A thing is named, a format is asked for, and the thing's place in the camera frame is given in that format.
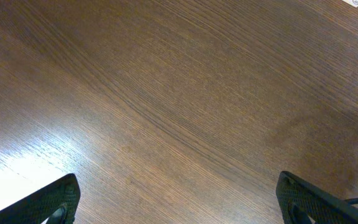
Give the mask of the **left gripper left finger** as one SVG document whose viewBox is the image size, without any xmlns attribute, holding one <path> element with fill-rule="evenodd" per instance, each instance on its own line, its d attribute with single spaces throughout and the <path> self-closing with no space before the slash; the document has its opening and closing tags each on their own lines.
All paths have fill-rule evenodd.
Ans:
<svg viewBox="0 0 358 224">
<path fill-rule="evenodd" d="M 80 187 L 71 173 L 0 210 L 0 223 L 72 224 L 80 201 Z"/>
</svg>

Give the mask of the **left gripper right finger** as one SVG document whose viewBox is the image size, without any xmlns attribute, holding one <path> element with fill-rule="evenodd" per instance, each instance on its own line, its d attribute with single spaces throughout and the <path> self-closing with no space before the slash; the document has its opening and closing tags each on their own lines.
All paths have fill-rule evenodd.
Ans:
<svg viewBox="0 0 358 224">
<path fill-rule="evenodd" d="M 280 173 L 276 196 L 285 224 L 358 224 L 358 198 L 341 200 L 289 171 Z"/>
</svg>

